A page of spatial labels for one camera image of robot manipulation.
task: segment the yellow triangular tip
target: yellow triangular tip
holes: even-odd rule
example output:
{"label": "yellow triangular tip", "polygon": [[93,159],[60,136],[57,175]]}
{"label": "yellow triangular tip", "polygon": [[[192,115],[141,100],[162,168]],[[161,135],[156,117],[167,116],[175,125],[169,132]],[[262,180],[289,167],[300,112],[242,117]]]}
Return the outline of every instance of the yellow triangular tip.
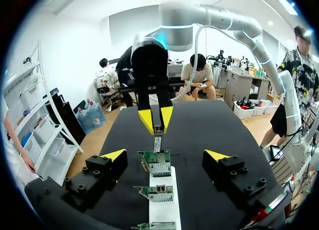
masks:
{"label": "yellow triangular tip", "polygon": [[230,158],[231,156],[227,156],[227,155],[224,155],[224,154],[220,154],[220,153],[217,153],[217,152],[214,152],[214,151],[211,151],[211,150],[204,150],[206,151],[211,157],[213,157],[214,160],[218,161],[222,158]]}
{"label": "yellow triangular tip", "polygon": [[113,162],[120,154],[123,153],[123,151],[126,151],[126,149],[120,149],[120,150],[117,150],[117,151],[112,152],[112,153],[101,155],[100,157],[107,157],[107,158],[111,159]]}
{"label": "yellow triangular tip", "polygon": [[164,133],[166,133],[168,124],[171,118],[171,114],[173,113],[173,106],[172,107],[162,107],[160,109],[161,111],[161,116],[163,117],[163,122],[164,122]]}
{"label": "yellow triangular tip", "polygon": [[150,109],[147,110],[141,110],[138,111],[140,119],[142,123],[145,125],[145,127],[148,129],[148,131],[154,135],[154,130],[153,130],[153,121],[152,121],[152,112]]}

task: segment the black shorts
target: black shorts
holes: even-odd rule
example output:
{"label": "black shorts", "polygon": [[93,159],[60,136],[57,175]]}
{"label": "black shorts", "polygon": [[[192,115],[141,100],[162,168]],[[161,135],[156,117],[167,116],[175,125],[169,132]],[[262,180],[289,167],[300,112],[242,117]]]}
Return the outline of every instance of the black shorts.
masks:
{"label": "black shorts", "polygon": [[[196,87],[190,87],[190,92],[187,92],[188,95],[191,95],[191,93],[195,90]],[[199,90],[198,94],[204,93],[203,90]]]}
{"label": "black shorts", "polygon": [[270,121],[273,131],[280,137],[287,135],[286,111],[284,105],[280,104]]}

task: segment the storage box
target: storage box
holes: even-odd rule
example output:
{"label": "storage box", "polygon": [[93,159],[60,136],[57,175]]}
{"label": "storage box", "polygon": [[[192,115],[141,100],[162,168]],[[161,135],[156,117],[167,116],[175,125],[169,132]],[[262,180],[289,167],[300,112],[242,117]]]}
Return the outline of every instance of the storage box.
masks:
{"label": "storage box", "polygon": [[253,94],[258,93],[258,87],[255,86],[254,84],[251,84],[251,89],[253,89]]}
{"label": "storage box", "polygon": [[46,144],[54,133],[54,126],[50,123],[49,115],[43,115],[40,119],[33,132],[37,141]]}
{"label": "storage box", "polygon": [[23,104],[24,110],[31,111],[41,101],[39,82],[26,89],[20,95],[20,100]]}
{"label": "storage box", "polygon": [[266,103],[266,109],[264,110],[264,114],[269,115],[273,114],[278,106],[272,103],[270,100],[261,100],[262,102]]}
{"label": "storage box", "polygon": [[29,139],[24,145],[24,149],[28,152],[29,158],[32,160],[33,163],[35,163],[42,151],[40,145],[38,142],[36,142],[36,139],[33,136],[33,133],[30,135]]}
{"label": "storage box", "polygon": [[66,163],[68,161],[70,153],[71,151],[63,138],[55,138],[49,148],[49,154],[51,157],[62,163]]}
{"label": "storage box", "polygon": [[239,105],[237,105],[236,102],[234,102],[234,113],[237,115],[240,119],[247,119],[250,118],[253,115],[253,111],[255,109],[250,110],[243,110],[240,108]]}
{"label": "storage box", "polygon": [[[261,100],[250,100],[254,104],[258,104]],[[267,107],[255,107],[253,115],[262,115]]]}

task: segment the hand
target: hand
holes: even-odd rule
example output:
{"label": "hand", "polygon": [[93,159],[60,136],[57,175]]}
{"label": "hand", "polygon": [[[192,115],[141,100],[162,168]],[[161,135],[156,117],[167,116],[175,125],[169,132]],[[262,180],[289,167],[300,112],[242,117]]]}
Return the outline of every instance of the hand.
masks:
{"label": "hand", "polygon": [[35,167],[32,160],[29,158],[29,156],[24,155],[22,156],[22,159],[25,162],[26,166],[29,168],[29,170],[35,174]]}
{"label": "hand", "polygon": [[199,88],[200,90],[202,89],[201,85],[202,83],[196,83],[196,87]]}

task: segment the black table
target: black table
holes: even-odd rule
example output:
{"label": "black table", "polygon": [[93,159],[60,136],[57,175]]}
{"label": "black table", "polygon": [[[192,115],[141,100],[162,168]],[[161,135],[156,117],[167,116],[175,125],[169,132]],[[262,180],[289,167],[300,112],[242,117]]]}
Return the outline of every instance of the black table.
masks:
{"label": "black table", "polygon": [[[152,108],[159,122],[157,106]],[[93,218],[120,229],[149,221],[149,201],[132,186],[148,186],[149,174],[141,166],[139,150],[152,150],[154,137],[140,121],[137,107],[120,112],[102,147],[101,155],[127,150],[128,167],[111,192],[106,192],[94,209]],[[225,192],[218,192],[203,170],[203,150],[237,154],[250,171],[263,173],[267,189],[276,185],[266,157],[249,130],[222,101],[176,103],[162,148],[171,150],[176,169],[182,230],[238,229],[244,212]]]}

